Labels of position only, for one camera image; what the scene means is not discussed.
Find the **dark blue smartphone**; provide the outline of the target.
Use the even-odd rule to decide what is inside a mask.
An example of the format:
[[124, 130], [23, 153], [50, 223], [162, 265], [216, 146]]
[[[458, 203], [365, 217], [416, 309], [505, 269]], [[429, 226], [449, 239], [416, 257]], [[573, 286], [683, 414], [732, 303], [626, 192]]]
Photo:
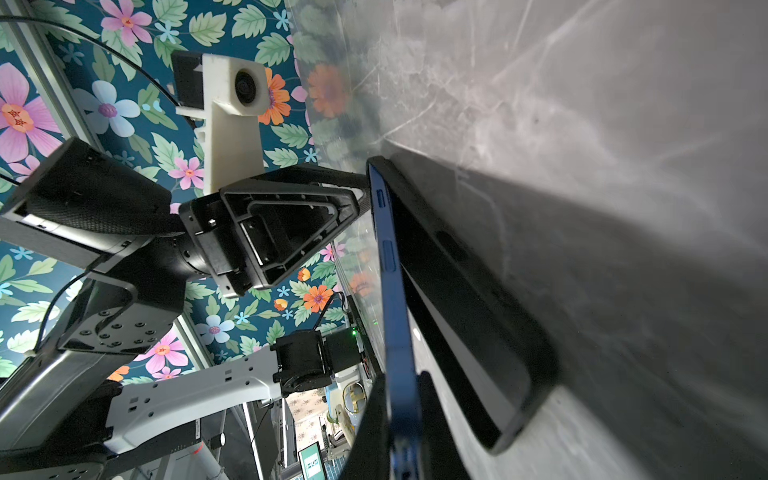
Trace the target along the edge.
[[383, 310], [391, 466], [396, 479], [421, 479], [422, 418], [408, 306], [388, 186], [368, 165]]

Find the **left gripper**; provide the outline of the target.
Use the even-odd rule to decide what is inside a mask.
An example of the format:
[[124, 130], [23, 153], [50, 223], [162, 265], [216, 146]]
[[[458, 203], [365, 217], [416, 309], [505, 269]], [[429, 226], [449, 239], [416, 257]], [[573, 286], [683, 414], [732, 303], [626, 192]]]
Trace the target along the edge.
[[182, 297], [203, 278], [226, 296], [272, 288], [363, 213], [354, 189], [369, 190], [366, 175], [303, 164], [194, 199], [177, 214], [168, 191], [127, 191], [119, 225], [142, 241], [119, 262], [119, 279], [141, 297]]

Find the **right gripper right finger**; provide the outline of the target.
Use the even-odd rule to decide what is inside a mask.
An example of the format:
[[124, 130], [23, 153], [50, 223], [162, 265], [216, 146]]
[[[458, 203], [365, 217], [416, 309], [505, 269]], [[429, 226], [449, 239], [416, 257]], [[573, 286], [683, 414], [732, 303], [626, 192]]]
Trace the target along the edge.
[[469, 480], [470, 475], [456, 448], [436, 388], [427, 371], [419, 374], [418, 388], [423, 422], [420, 478]]

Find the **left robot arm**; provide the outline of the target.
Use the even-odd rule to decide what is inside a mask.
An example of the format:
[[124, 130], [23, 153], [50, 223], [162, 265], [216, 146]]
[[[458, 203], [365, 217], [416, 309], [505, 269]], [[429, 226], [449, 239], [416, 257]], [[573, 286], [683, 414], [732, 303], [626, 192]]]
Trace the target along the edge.
[[316, 165], [240, 180], [170, 210], [164, 187], [72, 138], [13, 192], [1, 228], [83, 270], [53, 329], [1, 383], [1, 475], [96, 479], [168, 432], [229, 407], [272, 404], [341, 369], [317, 327], [170, 381], [110, 372], [147, 353], [182, 313], [190, 281], [224, 296], [268, 289], [370, 207], [365, 176]]

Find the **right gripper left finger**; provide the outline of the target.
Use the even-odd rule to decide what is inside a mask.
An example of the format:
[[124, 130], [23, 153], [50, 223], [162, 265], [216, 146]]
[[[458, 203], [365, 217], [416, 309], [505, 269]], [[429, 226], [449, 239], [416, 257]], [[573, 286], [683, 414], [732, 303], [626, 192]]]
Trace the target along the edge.
[[375, 380], [360, 429], [340, 480], [387, 480], [390, 478], [390, 430], [386, 376]]

